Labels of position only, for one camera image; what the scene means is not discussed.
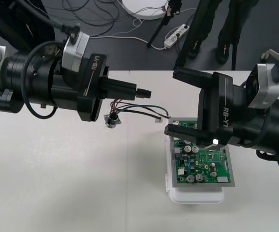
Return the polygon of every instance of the person's leg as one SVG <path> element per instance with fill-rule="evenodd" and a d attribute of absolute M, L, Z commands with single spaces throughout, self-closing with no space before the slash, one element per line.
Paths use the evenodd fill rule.
<path fill-rule="evenodd" d="M 220 2 L 222 2 L 222 0 L 211 0 L 209 8 L 204 17 L 204 20 L 202 21 L 201 27 L 197 32 L 196 42 L 194 44 L 194 47 L 189 52 L 190 58 L 194 59 L 197 57 L 202 41 L 204 41 L 208 37 L 208 34 L 211 32 L 213 19 L 215 18 L 215 12 Z"/>
<path fill-rule="evenodd" d="M 245 24 L 247 18 L 249 17 L 252 8 L 258 3 L 259 0 L 231 0 L 229 4 L 229 13 L 225 20 L 222 30 L 218 36 L 218 48 L 216 51 L 216 59 L 219 63 L 224 64 L 229 57 L 230 45 L 235 42 L 233 41 L 233 29 L 235 21 L 235 4 L 240 1 L 240 12 L 239 21 L 240 27 L 237 28 L 237 43 L 239 43 L 239 37 L 243 25 Z"/>

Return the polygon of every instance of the green circuit board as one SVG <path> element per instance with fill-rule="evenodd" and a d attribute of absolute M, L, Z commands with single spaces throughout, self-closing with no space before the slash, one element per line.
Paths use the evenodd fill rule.
<path fill-rule="evenodd" d="M 181 127 L 197 128 L 197 121 L 176 121 L 176 123 Z M 190 175 L 196 177 L 197 174 L 202 175 L 202 180 L 197 181 L 195 178 L 193 183 L 231 182 L 225 147 L 216 151 L 199 148 L 198 152 L 186 152 L 185 146 L 194 147 L 196 144 L 188 144 L 188 141 L 183 140 L 175 140 L 174 143 L 178 183 L 189 183 L 188 176 L 190 179 Z"/>

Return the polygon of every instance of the black pants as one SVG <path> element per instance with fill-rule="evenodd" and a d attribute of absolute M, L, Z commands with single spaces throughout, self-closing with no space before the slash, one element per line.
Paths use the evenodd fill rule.
<path fill-rule="evenodd" d="M 219 43 L 224 44 L 231 44 L 232 41 L 232 34 L 234 28 L 234 17 L 235 17 L 235 2 L 237 0 L 231 0 L 229 4 L 229 13 L 225 20 L 222 30 L 219 33 L 218 40 Z M 238 41 L 240 33 L 242 30 L 243 25 L 245 24 L 248 16 L 250 15 L 251 9 L 258 3 L 259 0 L 240 0 L 241 7 L 240 7 L 240 28 L 238 29 Z M 218 5 L 222 2 L 222 0 L 211 0 L 211 3 L 208 7 L 207 13 L 205 18 L 202 22 L 202 25 L 197 33 L 197 40 L 203 41 L 208 37 L 208 34 L 211 32 L 213 19 L 215 17 L 215 12 L 218 8 Z"/>

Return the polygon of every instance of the gray floor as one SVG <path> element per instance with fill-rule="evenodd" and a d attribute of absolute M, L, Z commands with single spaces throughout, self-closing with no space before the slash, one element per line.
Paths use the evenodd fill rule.
<path fill-rule="evenodd" d="M 74 6 L 81 5 L 86 0 L 72 0 Z M 199 0 L 183 0 L 183 9 L 196 8 Z M 44 5 L 50 7 L 61 8 L 61 0 L 43 0 Z M 214 25 L 209 37 L 203 42 L 201 52 L 196 60 L 187 60 L 185 67 L 197 70 L 230 70 L 231 59 L 221 66 L 214 58 L 214 48 L 217 44 L 217 37 L 223 23 L 227 17 L 229 0 L 224 0 L 217 12 Z M 104 9 L 116 15 L 116 9 L 110 4 L 100 4 Z M 100 11 L 91 0 L 87 7 L 92 11 L 109 18 L 108 15 Z M 125 11 L 117 4 L 121 11 L 121 15 L 125 15 Z M 72 13 L 60 10 L 47 9 L 49 14 L 59 17 L 69 18 L 71 20 L 63 20 L 69 24 L 78 23 L 74 20 Z M 185 23 L 193 11 L 187 11 L 175 16 L 168 26 L 163 27 L 157 39 L 153 43 L 157 47 L 163 47 L 163 39 L 167 32 L 174 27 Z M 78 15 L 86 19 L 98 20 L 97 15 L 86 9 L 81 10 Z M 112 35 L 116 32 L 126 32 L 134 28 L 132 25 L 133 17 L 129 16 L 126 20 L 115 23 L 113 29 L 106 33 Z M 118 36 L 135 36 L 145 40 L 149 40 L 154 30 L 160 23 L 160 19 L 145 21 L 141 27 L 135 29 L 128 34 L 120 34 Z M 80 23 L 82 31 L 88 34 L 97 34 L 105 31 L 106 27 L 93 27 Z M 64 39 L 64 35 L 57 32 L 57 40 Z M 0 44 L 7 43 L 0 38 Z M 111 70 L 171 70 L 177 58 L 175 48 L 169 50 L 157 51 L 148 49 L 146 44 L 136 40 L 122 39 L 95 39 L 90 40 L 92 53 L 107 54 L 108 62 Z M 279 52 L 279 0 L 260 0 L 251 12 L 251 15 L 244 25 L 240 43 L 238 45 L 237 70 L 251 70 L 255 63 L 259 62 L 261 54 L 267 49 L 272 48 Z"/>

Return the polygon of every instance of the green wire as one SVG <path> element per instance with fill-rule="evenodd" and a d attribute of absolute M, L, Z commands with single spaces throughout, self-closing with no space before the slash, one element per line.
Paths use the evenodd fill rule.
<path fill-rule="evenodd" d="M 118 113 L 120 113 L 120 112 L 122 112 L 122 111 L 124 111 L 124 110 L 130 109 L 130 108 L 134 108 L 134 107 L 154 107 L 154 108 L 159 108 L 159 109 L 161 109 L 161 110 L 164 110 L 164 111 L 166 112 L 166 115 L 169 116 L 168 111 L 167 111 L 166 109 L 164 109 L 163 107 L 160 107 L 160 106 L 158 106 L 158 105 L 130 105 L 130 106 L 127 106 L 127 107 L 125 107 L 125 108 L 119 110 Z"/>

